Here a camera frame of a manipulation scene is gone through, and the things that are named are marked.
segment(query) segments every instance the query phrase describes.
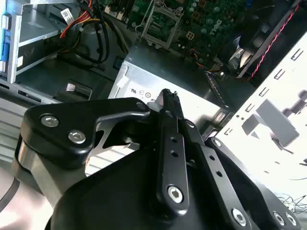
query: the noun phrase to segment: green circuit board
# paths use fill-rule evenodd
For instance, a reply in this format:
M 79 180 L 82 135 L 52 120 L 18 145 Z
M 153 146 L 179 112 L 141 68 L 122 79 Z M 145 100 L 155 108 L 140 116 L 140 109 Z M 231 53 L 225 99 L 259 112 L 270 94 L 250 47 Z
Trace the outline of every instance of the green circuit board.
M 128 26 L 140 25 L 150 5 L 150 0 L 135 0 Z M 200 62 L 207 68 L 231 36 L 239 15 L 245 12 L 246 0 L 165 0 L 165 6 L 173 10 L 183 8 L 183 15 L 176 28 L 169 49 L 189 57 L 195 49 Z M 148 19 L 152 6 L 148 10 Z M 174 29 L 175 20 L 159 12 L 153 12 L 147 34 L 166 41 Z

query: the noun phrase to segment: cable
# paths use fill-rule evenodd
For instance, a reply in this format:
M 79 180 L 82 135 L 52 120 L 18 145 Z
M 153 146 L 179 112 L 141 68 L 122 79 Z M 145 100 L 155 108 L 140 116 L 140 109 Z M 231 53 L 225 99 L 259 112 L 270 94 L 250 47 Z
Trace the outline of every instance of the cable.
M 138 36 L 138 30 L 137 30 L 137 29 L 143 25 L 143 22 L 145 21 L 146 15 L 147 15 L 147 13 L 148 13 L 148 11 L 149 11 L 149 9 L 150 9 L 150 7 L 151 7 L 153 1 L 154 1 L 154 0 L 151 0 L 151 2 L 149 3 L 149 6 L 148 6 L 148 8 L 147 8 L 147 10 L 146 10 L 146 12 L 145 12 L 145 14 L 144 14 L 144 17 L 143 17 L 143 19 L 142 19 L 142 21 L 141 21 L 141 24 L 137 25 L 137 26 L 134 28 L 134 30 L 135 30 L 135 35 L 136 35 L 136 37 L 137 37 L 138 39 L 139 39 L 139 36 Z
M 92 0 L 89 0 L 88 2 L 88 8 L 91 10 L 92 9 Z M 60 38 L 64 38 L 67 31 L 72 28 L 74 25 L 85 22 L 87 19 L 89 19 L 91 17 L 91 15 L 87 12 L 84 11 L 76 20 L 74 20 L 73 22 L 71 22 L 61 33 Z
M 199 58 L 198 58 L 198 55 L 196 54 L 196 50 L 193 48 L 193 49 L 190 49 L 189 51 L 189 55 L 192 59 L 196 60 L 196 64 L 203 70 L 207 71 L 207 72 L 219 72 L 220 70 L 213 70 L 213 69 L 207 69 L 204 65 L 200 64 L 199 63 Z
M 298 8 L 299 8 L 299 5 L 297 5 L 297 6 L 295 7 L 295 9 L 291 12 L 291 14 L 290 14 L 289 17 L 287 18 L 287 20 L 283 23 L 282 27 L 279 29 L 279 31 L 277 32 L 277 34 L 275 35 L 275 37 L 273 38 L 273 40 L 271 41 L 271 43 L 269 44 L 269 46 L 266 48 L 264 54 L 262 54 L 261 59 L 260 59 L 259 63 L 257 64 L 257 66 L 256 66 L 256 68 L 255 68 L 255 70 L 254 70 L 254 72 L 251 74 L 250 77 L 248 77 L 248 79 L 247 79 L 248 81 L 249 81 L 250 79 L 252 79 L 252 78 L 255 76 L 255 74 L 256 74 L 257 71 L 259 70 L 259 67 L 260 67 L 261 63 L 262 63 L 263 60 L 264 60 L 264 57 L 267 55 L 267 53 L 269 52 L 269 50 L 270 50 L 270 48 L 272 47 L 273 43 L 276 41 L 277 37 L 278 37 L 278 36 L 280 35 L 280 33 L 283 31 L 283 29 L 285 28 L 285 26 L 286 26 L 286 25 L 288 24 L 288 22 L 292 19 L 293 15 L 294 15 L 295 12 L 298 10 Z
M 100 63 L 102 63 L 105 60 L 107 60 L 108 57 L 109 57 L 109 54 L 110 54 L 110 42 L 109 42 L 109 36 L 107 34 L 106 23 L 105 23 L 104 17 L 102 15 L 102 12 L 101 12 L 101 9 L 100 9 L 100 6 L 99 6 L 99 0 L 96 0 L 96 4 L 97 4 L 97 7 L 98 7 L 98 12 L 99 12 L 98 17 L 99 17 L 100 22 L 101 22 L 101 27 L 102 27 L 102 30 L 104 32 L 105 42 L 106 42 L 106 55 L 105 55 L 105 58 L 100 62 Z
M 302 181 L 302 180 L 305 180 L 305 179 L 307 179 L 307 177 L 301 178 L 301 179 L 290 179 L 290 181 Z

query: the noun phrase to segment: capacitor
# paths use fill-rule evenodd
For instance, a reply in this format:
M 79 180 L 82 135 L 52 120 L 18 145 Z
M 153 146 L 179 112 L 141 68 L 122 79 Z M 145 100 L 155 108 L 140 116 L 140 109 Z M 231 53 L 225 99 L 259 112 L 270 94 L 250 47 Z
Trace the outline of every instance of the capacitor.
M 202 33 L 203 35 L 205 35 L 205 34 L 207 33 L 207 30 L 206 30 L 205 28 L 202 28 L 202 29 L 201 29 L 201 33 Z
M 214 7 L 214 9 L 213 9 L 213 12 L 214 13 L 218 13 L 220 11 L 220 8 L 219 7 Z
M 211 18 L 208 18 L 206 22 L 207 24 L 211 25 L 213 23 L 213 20 Z

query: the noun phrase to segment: wire bundle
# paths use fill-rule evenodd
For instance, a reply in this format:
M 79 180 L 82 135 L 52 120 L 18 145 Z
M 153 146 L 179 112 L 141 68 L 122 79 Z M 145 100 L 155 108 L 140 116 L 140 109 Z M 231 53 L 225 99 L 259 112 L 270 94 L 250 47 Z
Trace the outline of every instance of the wire bundle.
M 200 59 L 198 58 L 197 51 L 195 49 L 189 50 L 189 56 L 195 60 L 195 63 L 203 70 L 208 72 L 219 72 L 220 70 L 207 69 L 204 65 L 200 63 Z
M 88 3 L 88 7 L 89 9 L 92 9 L 92 0 L 89 0 L 89 3 Z M 64 38 L 67 31 L 72 28 L 74 25 L 77 25 L 77 24 L 81 24 L 83 22 L 86 22 L 87 20 L 89 20 L 91 18 L 91 15 L 87 12 L 87 11 L 84 11 L 76 20 L 74 20 L 72 23 L 70 23 L 64 30 L 63 32 L 61 33 L 60 35 L 60 38 Z
M 307 196 L 307 195 L 303 195 L 297 199 L 293 199 L 290 195 L 288 194 L 285 194 L 286 196 L 288 196 L 288 198 L 284 198 L 282 196 L 279 196 L 277 197 L 278 199 L 280 199 L 280 201 L 282 203 L 286 203 L 289 199 L 291 200 L 289 203 L 292 203 L 294 205 L 294 211 L 293 213 L 296 213 L 296 214 L 300 214 L 300 213 L 303 213 L 303 212 L 306 212 L 307 211 L 307 204 L 300 204 L 300 202 Z

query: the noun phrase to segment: rectangular slot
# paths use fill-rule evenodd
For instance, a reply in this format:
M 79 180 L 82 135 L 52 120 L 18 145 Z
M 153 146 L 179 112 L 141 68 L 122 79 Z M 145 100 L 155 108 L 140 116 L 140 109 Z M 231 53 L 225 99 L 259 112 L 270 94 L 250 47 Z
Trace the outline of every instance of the rectangular slot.
M 21 90 L 18 90 L 18 94 L 21 95 L 21 96 L 27 97 L 27 98 L 29 98 L 29 99 L 31 99 L 33 101 L 36 101 L 36 102 L 39 102 L 39 103 L 42 102 L 42 100 L 39 99 L 38 97 L 34 97 L 33 95 L 30 95 L 30 94 L 28 94 L 26 92 L 23 92 Z
M 298 49 L 298 50 L 296 51 L 296 53 L 291 57 L 291 60 L 296 61 L 296 60 L 298 59 L 298 57 L 301 56 L 301 54 L 302 54 L 303 52 L 304 52 L 303 50 Z
M 268 91 L 269 91 L 269 89 L 267 89 L 267 87 L 265 87 L 265 88 L 261 91 L 261 93 L 259 93 L 259 96 L 260 96 L 260 97 L 263 97 Z
M 275 75 L 275 79 L 278 80 L 283 74 L 285 73 L 285 70 L 281 69 L 276 75 Z
M 224 133 L 226 136 L 228 136 L 230 133 L 231 133 L 231 131 L 232 131 L 232 128 L 229 128 L 229 129 L 227 129 L 226 130 L 226 132 Z
M 3 87 L 3 88 L 5 88 L 5 89 L 7 89 L 7 90 L 10 90 L 9 86 L 3 85 L 3 84 L 1 84 L 1 83 L 0 83 L 0 87 Z
M 252 108 L 254 108 L 255 105 L 253 104 L 249 104 L 249 106 L 246 108 L 246 112 L 250 112 L 252 110 Z

